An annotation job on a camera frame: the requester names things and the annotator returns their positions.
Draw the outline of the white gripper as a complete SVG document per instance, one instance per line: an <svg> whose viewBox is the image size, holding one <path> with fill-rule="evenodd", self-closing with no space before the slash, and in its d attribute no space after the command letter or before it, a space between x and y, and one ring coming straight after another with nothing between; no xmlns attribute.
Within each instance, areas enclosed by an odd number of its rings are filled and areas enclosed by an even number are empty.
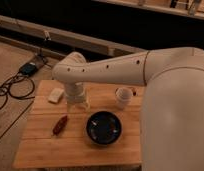
<svg viewBox="0 0 204 171"><path fill-rule="evenodd" d="M81 103L81 107L86 111L90 109L90 103L86 101L86 91L83 83L65 84L65 97L67 104L67 112L73 112L76 103Z"/></svg>

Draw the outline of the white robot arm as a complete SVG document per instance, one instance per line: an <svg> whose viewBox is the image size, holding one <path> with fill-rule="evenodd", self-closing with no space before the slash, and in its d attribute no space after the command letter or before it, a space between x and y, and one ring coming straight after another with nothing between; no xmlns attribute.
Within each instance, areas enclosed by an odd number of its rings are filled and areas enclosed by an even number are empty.
<svg viewBox="0 0 204 171"><path fill-rule="evenodd" d="M90 63L72 52L52 74L69 102L85 96L85 82L143 86L142 171L204 171L204 50L149 50Z"/></svg>

